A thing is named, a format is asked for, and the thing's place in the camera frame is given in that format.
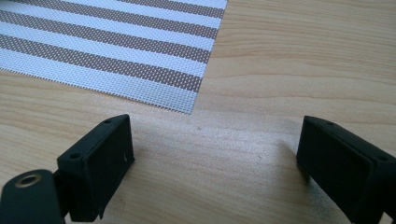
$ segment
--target perforated fabric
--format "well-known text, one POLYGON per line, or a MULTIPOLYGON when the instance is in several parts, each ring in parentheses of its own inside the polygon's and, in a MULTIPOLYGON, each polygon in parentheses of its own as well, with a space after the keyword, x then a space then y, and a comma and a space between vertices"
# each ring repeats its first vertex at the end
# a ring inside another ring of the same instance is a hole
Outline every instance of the perforated fabric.
POLYGON ((226 4, 0 1, 0 68, 190 114, 226 4))

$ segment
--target light wood surface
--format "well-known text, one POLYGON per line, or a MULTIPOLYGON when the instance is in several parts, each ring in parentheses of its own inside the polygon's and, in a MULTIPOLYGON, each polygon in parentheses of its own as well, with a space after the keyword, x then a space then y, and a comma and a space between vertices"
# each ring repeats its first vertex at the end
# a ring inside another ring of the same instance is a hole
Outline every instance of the light wood surface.
POLYGON ((296 168, 303 116, 396 156, 396 2, 230 0, 191 115, 0 71, 0 187, 124 113, 136 162, 96 223, 348 223, 296 168))

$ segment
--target wooden table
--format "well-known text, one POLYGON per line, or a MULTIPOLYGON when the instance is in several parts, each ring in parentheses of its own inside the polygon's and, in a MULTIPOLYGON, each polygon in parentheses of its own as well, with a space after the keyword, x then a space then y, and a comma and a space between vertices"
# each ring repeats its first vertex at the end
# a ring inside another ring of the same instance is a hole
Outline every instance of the wooden table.
POLYGON ((124 113, 136 161, 97 223, 348 223, 296 168, 303 116, 396 156, 396 2, 230 0, 191 115, 1 71, 0 187, 124 113))

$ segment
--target metal grommet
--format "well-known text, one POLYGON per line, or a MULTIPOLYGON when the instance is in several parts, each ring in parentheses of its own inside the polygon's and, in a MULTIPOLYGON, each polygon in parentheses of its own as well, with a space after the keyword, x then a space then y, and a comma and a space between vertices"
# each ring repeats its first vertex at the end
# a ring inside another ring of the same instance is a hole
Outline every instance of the metal grommet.
POLYGON ((27 175, 21 178, 20 180, 18 180, 18 182, 15 184, 15 187, 19 189, 27 188, 40 181, 40 179, 41 179, 40 174, 27 175))

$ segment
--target white stripe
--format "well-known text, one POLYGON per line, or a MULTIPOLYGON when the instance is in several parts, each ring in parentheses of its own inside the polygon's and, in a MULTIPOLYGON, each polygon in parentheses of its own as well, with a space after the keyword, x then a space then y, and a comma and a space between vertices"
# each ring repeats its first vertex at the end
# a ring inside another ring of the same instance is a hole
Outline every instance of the white stripe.
POLYGON ((0 49, 0 58, 0 67, 6 70, 34 74, 35 77, 132 98, 188 114, 191 113, 197 96, 193 91, 137 77, 59 63, 7 49, 0 49))
POLYGON ((76 4, 83 4, 91 7, 101 7, 122 12, 134 13, 137 15, 149 16, 154 18, 160 18, 169 21, 181 21, 197 25, 203 25, 211 28, 219 29, 221 19, 201 16, 186 12, 179 12, 174 10, 168 10, 157 7, 146 7, 140 5, 134 5, 130 3, 124 3, 120 1, 81 1, 81 0, 66 0, 65 2, 71 2, 76 4))
POLYGON ((225 9, 225 7, 227 6, 227 0, 172 0, 172 1, 193 4, 202 7, 216 7, 221 9, 225 9))
POLYGON ((88 26, 119 34, 133 35, 153 40, 176 43, 199 49, 212 50, 214 39, 187 35, 178 32, 165 31, 144 26, 133 25, 125 22, 110 21, 91 16, 82 16, 74 13, 58 11, 54 9, 35 7, 15 2, 0 1, 0 9, 38 18, 62 21, 76 25, 88 26))
POLYGON ((49 44, 65 49, 74 49, 107 58, 119 59, 133 63, 144 63, 168 68, 179 72, 203 77, 206 64, 193 60, 179 58, 172 55, 128 49, 106 43, 100 43, 70 35, 59 35, 47 31, 40 31, 24 26, 0 21, 0 34, 11 35, 39 43, 49 44))

